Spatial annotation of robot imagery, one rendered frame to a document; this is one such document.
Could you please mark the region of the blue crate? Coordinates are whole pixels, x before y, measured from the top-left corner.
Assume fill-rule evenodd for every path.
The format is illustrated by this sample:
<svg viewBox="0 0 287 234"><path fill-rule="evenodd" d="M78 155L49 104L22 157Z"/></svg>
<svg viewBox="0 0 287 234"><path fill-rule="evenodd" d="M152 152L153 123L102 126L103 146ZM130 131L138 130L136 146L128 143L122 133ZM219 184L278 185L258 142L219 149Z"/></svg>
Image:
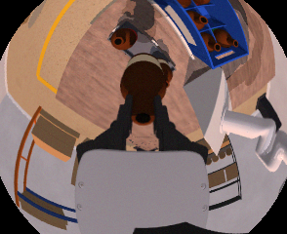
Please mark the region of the blue crate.
<svg viewBox="0 0 287 234"><path fill-rule="evenodd" d="M190 6L186 8L183 8L177 0L153 1L167 14L177 27L188 44L192 54L201 59L212 69L249 55L243 28L236 12L233 10L228 0L210 0L208 4L199 6L196 6L196 4L191 0ZM208 23L198 31L186 10L194 11L201 16L204 16L207 18ZM219 52L214 51L209 53L200 32L209 33L215 38L212 31L213 28L223 29L228 32L232 39L237 40L238 47L221 47ZM234 51L234 54L220 59L216 58L231 51Z"/></svg>

